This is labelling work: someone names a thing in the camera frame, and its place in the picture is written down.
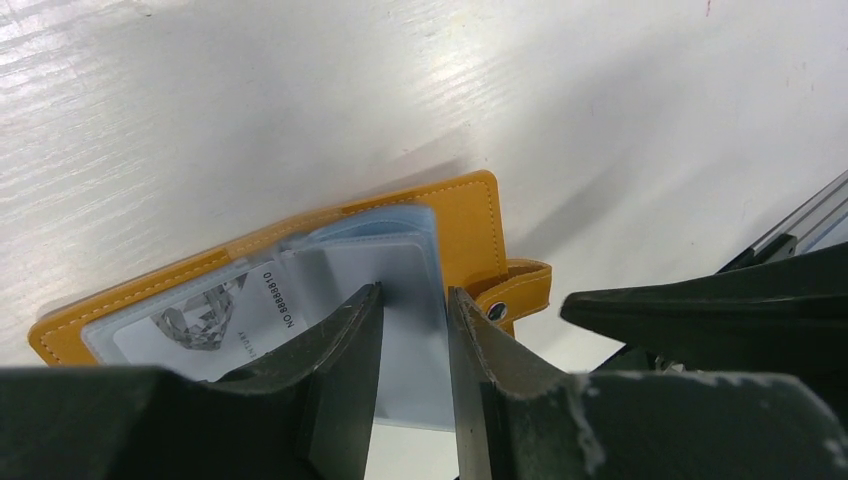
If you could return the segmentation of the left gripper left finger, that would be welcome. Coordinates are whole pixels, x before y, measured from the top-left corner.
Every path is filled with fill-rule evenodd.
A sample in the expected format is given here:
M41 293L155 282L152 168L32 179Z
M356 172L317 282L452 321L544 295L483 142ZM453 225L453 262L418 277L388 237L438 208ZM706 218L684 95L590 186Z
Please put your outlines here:
M215 382L156 366L5 368L5 479L360 479L383 340L368 284Z

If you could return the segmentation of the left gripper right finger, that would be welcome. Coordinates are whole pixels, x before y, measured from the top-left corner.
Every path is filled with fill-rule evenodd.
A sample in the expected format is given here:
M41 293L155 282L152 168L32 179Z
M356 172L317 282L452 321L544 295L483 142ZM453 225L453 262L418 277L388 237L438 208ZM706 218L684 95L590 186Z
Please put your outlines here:
M570 374L448 294L463 479L843 479L847 433L799 379Z

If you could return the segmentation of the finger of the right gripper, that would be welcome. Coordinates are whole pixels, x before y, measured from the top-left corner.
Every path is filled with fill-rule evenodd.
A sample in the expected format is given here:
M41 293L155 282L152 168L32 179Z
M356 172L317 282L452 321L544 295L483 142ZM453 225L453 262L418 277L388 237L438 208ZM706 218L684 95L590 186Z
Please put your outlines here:
M847 367L847 247L678 283L574 292L562 318L699 370Z

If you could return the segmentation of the yellow leather card holder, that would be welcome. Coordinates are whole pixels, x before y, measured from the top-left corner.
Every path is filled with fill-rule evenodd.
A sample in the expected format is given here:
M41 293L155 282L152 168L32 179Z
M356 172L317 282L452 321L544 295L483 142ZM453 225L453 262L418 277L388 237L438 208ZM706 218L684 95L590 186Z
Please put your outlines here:
M548 264L507 257L497 181L481 170L288 218L48 313L29 344L51 366L145 365L117 349L119 328L269 261L289 277L308 329L361 286L382 286L376 419L431 430L454 424L448 290L511 331L548 306L552 284Z

